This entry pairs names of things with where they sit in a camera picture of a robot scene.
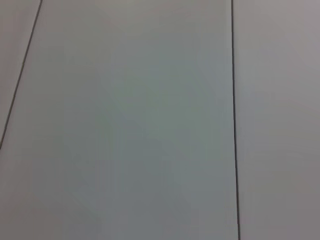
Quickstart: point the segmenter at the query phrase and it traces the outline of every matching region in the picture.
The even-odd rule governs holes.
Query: white surface
[[[43,2],[0,239],[237,240],[230,3]]]
[[[0,0],[0,147],[40,0]]]
[[[320,2],[234,0],[243,240],[320,238]]]

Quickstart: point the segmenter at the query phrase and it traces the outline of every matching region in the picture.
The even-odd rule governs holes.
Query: gray surface
[[[320,238],[320,2],[235,0],[243,240]]]
[[[231,5],[44,1],[0,239],[236,240]]]
[[[0,148],[40,0],[0,0]]]

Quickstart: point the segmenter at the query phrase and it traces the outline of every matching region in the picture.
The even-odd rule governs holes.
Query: dark line
[[[14,102],[15,102],[15,99],[16,99],[16,94],[17,94],[19,83],[20,83],[20,79],[21,79],[22,73],[23,73],[24,68],[25,68],[25,62],[26,62],[26,59],[27,59],[27,55],[28,55],[28,51],[29,51],[29,47],[30,47],[30,44],[31,44],[32,37],[34,35],[34,31],[35,31],[36,23],[37,23],[38,16],[39,16],[39,13],[40,13],[40,8],[41,8],[41,5],[42,5],[42,1],[43,0],[40,0],[39,6],[38,6],[38,10],[36,12],[35,19],[34,19],[34,22],[33,22],[32,30],[31,30],[31,34],[30,34],[30,38],[29,38],[29,42],[28,42],[28,45],[27,45],[25,53],[24,53],[23,62],[22,62],[22,66],[21,66],[21,69],[20,69],[20,73],[19,73],[19,78],[18,78],[18,81],[17,81],[15,89],[14,89],[14,94],[13,94],[13,98],[12,98],[12,101],[11,101],[9,113],[8,113],[8,116],[7,116],[6,121],[5,121],[4,130],[3,130],[2,138],[1,138],[1,141],[0,141],[0,149],[1,149],[2,144],[4,142],[4,139],[5,139],[5,134],[6,134],[7,127],[8,127],[9,118],[10,118],[11,111],[12,111],[12,108],[14,106]]]
[[[232,90],[233,90],[233,137],[235,160],[235,188],[236,188],[236,218],[238,225],[238,239],[241,240],[239,180],[238,180],[238,155],[237,155],[237,121],[236,121],[236,88],[235,88],[235,26],[234,26],[234,0],[231,0],[231,33],[232,33]]]

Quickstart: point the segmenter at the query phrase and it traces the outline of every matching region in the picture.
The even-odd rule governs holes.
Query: white panel
[[[0,152],[0,239],[237,240],[231,1],[48,0]]]
[[[244,240],[318,240],[320,1],[234,0]]]
[[[0,0],[0,148],[40,0]]]

